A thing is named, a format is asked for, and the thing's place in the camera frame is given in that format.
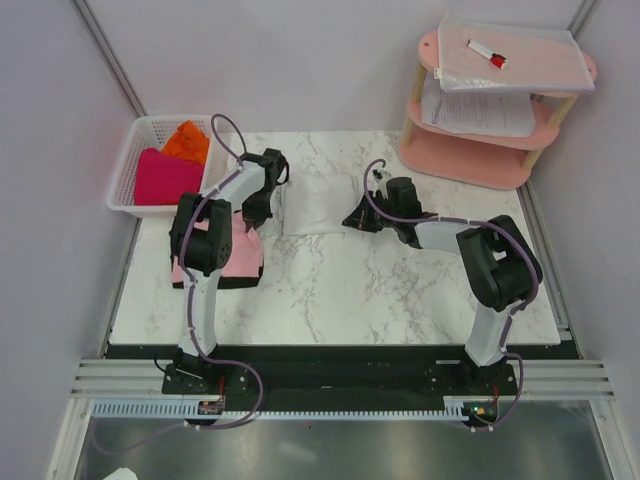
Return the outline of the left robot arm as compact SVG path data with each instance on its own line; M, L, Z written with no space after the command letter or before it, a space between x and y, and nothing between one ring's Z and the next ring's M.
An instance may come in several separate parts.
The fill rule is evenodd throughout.
M287 176L285 156L268 148L242 154L235 170L206 192L181 196L170 247L184 275L184 354L206 358L217 346L217 288L232 254L233 216L238 213L245 227L261 227L273 216L272 194Z

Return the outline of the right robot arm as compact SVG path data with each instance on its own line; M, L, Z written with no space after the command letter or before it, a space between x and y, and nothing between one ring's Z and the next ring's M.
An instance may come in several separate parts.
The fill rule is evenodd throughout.
M374 191L367 190L342 221L347 228L395 231L400 242L420 250L441 250L462 260L478 306L464 348L469 362L458 368L467 392L483 392L494 381L492 365L506 357L513 317L535 299L543 279L538 260L508 215L487 221L444 217L422 208L413 181L375 169Z

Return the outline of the white t shirt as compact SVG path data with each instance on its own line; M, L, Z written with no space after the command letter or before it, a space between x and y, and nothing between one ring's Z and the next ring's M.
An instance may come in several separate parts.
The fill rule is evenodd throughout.
M296 173L283 187L283 234L342 234L342 221L358 206L361 188L350 174Z

